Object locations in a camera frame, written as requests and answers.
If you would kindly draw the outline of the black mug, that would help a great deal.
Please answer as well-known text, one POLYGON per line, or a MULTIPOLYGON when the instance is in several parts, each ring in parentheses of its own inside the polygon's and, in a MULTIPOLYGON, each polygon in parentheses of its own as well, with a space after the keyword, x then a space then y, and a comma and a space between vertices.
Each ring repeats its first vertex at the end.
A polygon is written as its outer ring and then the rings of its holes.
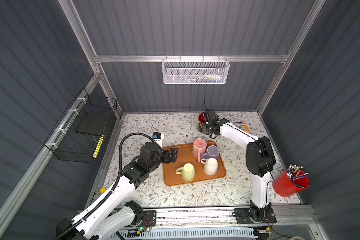
POLYGON ((198 116, 198 131, 207 134, 206 120, 203 113, 198 116))

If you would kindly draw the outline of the light green mug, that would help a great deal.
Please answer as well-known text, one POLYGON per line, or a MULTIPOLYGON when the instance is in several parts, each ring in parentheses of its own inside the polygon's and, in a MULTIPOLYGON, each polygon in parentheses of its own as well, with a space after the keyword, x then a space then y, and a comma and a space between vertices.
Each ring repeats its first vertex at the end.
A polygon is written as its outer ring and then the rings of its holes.
POLYGON ((196 170, 191 163, 186 163, 182 167, 176 169, 175 173, 181 175, 185 182, 192 182, 195 178, 196 170))

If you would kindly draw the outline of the pink mug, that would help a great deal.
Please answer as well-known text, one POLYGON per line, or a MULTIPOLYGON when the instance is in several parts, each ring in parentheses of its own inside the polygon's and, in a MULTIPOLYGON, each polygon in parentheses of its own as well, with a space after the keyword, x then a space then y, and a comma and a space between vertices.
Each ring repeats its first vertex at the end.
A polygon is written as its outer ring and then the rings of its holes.
POLYGON ((193 142, 193 156, 195 158, 197 158, 198 163, 201 162, 201 155, 205 153, 207 148, 207 142, 204 139, 201 138, 197 138, 194 142, 193 142))

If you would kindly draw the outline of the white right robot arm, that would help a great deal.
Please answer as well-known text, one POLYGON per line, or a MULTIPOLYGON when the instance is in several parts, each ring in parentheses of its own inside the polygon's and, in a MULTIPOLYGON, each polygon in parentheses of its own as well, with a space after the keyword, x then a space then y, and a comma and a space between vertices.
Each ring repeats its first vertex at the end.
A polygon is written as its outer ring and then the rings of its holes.
POLYGON ((270 139, 257 137, 236 127, 227 119, 221 119, 213 109, 203 112, 207 134, 211 138, 223 136, 235 142, 246 152, 246 167, 253 177, 251 203, 258 209, 269 205, 269 184, 276 158, 270 139))

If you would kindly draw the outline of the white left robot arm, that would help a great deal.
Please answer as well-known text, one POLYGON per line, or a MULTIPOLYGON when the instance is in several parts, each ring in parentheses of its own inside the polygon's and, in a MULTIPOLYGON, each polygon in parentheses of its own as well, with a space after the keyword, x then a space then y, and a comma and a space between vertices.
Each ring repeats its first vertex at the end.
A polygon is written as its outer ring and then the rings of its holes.
POLYGON ((139 225, 143 208, 136 202, 127 202, 117 213, 113 210, 160 164, 176 162, 178 152, 178 148, 163 150, 156 142, 147 142, 104 194, 72 220, 63 219, 58 224, 56 239, 105 240, 124 227, 139 225))

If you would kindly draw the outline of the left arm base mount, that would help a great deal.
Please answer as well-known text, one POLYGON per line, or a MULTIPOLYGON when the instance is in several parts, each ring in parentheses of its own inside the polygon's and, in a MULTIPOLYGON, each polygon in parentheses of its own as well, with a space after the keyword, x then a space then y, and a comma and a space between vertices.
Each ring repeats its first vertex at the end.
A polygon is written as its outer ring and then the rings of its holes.
POLYGON ((156 225, 157 211, 144 210, 142 216, 138 218, 138 221, 132 223, 130 227, 154 227, 156 225))

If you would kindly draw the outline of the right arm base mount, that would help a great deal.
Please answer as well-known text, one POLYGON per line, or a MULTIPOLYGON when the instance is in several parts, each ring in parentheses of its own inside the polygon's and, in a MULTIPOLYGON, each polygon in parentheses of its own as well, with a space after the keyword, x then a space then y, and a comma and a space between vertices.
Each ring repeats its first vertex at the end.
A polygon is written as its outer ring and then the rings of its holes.
POLYGON ((264 208, 258 208, 250 202, 248 208, 235 208, 232 215, 238 224, 275 224, 276 215, 273 211, 272 204, 269 203, 264 208))

